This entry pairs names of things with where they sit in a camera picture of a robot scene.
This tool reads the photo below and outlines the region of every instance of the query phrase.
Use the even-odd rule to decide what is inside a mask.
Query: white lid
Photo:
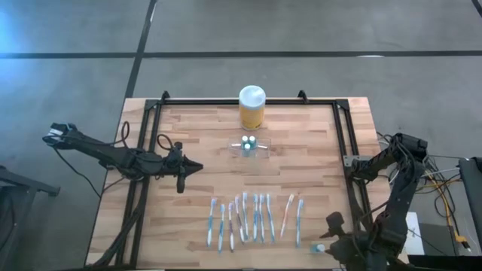
[[[318,249],[320,252],[325,252],[325,245],[323,244],[316,245],[316,249]]]
[[[264,105],[266,93],[258,86],[246,86],[239,92],[239,103],[244,107],[255,110]]]

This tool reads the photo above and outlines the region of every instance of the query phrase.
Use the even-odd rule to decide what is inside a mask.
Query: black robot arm
[[[43,140],[52,148],[77,150],[99,160],[106,169],[116,168],[123,176],[137,180],[146,175],[177,176],[177,191],[183,193],[185,178],[203,168],[203,165],[182,155],[182,143],[176,142],[162,157],[139,148],[114,147],[113,144],[93,139],[78,131],[74,124],[53,123]]]
[[[386,263],[395,263],[407,238],[405,218],[415,194],[418,180],[424,172],[427,142],[398,133],[387,149],[369,161],[353,160],[348,174],[351,179],[373,181],[381,169],[397,163],[398,174],[389,199],[367,231],[344,233],[340,213],[327,217],[329,232],[322,237],[338,235],[330,245],[329,254],[346,264],[348,270],[386,270]]]

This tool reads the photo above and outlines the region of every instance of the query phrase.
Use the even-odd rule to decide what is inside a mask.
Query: wooden table
[[[131,147],[136,146],[139,137],[144,104],[145,99],[127,99],[124,105],[121,123],[125,120],[130,122],[131,132],[127,144]],[[349,105],[360,154],[373,156],[380,151],[380,146],[368,99],[349,98]],[[309,250],[312,244],[323,243],[328,247],[336,240],[319,239],[328,229],[325,218],[332,212],[339,211],[343,214],[345,231],[352,229],[331,106],[267,105],[262,127],[254,132],[246,132],[239,126],[238,108],[234,105],[164,105],[159,132],[167,134],[173,141],[183,142],[184,153],[190,159],[202,163],[204,169],[187,178],[186,190],[182,194],[175,192],[173,177],[158,181],[151,179],[138,268],[339,267],[332,256],[311,254]],[[227,150],[227,139],[246,134],[271,139],[271,157],[256,161],[232,157]],[[344,135],[346,145],[349,146],[346,130]],[[166,154],[158,146],[156,152]],[[110,172],[105,185],[119,177],[118,172]],[[87,263],[97,260],[118,234],[128,187],[128,181],[121,182],[102,195]],[[227,207],[243,191],[248,191],[250,195],[251,240],[242,245],[236,234],[235,252],[230,253],[229,229],[225,227],[223,251],[219,254],[220,203]],[[266,212],[264,227],[267,242],[262,244],[252,241],[253,193],[270,193],[272,197],[271,209],[276,229],[274,244],[270,243]],[[282,214],[291,193],[295,195],[295,200],[289,210],[285,235],[279,239]],[[379,178],[369,184],[368,194],[372,208],[386,201],[389,196],[386,179]],[[218,198],[218,204],[214,214],[212,245],[207,248],[209,204],[212,197]],[[301,246],[295,248],[298,198],[304,199],[305,206],[301,215]],[[129,254],[128,240],[126,255]]]

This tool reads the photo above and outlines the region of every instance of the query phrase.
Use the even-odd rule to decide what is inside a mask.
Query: concrete floor
[[[148,3],[0,0],[0,53],[135,52]],[[163,0],[152,23],[148,52],[482,48],[482,18],[468,0]],[[111,141],[132,67],[133,59],[0,59],[0,164],[62,187],[57,198],[38,195],[15,270],[82,266],[98,199],[41,137],[68,121]],[[480,57],[468,56],[144,59],[134,96],[227,97],[246,84],[268,96],[367,96],[379,131],[426,139],[432,154],[473,157],[482,154],[481,70]],[[65,156],[100,190],[105,171],[95,161]],[[452,191],[461,233],[476,240],[463,185]],[[420,222],[444,225],[434,197],[417,196],[411,208]]]

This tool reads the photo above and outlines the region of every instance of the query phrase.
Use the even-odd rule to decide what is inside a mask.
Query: white toothbrush
[[[249,230],[248,230],[248,212],[246,211],[246,202],[248,201],[248,193],[243,193],[243,215],[244,215],[244,231],[245,231],[245,240],[248,241],[249,239]]]
[[[239,197],[234,197],[234,204],[236,205],[236,216],[238,220],[238,228],[239,228],[239,237],[241,238],[241,243],[244,244],[244,231],[243,231],[243,223],[241,223],[241,217],[239,216]]]

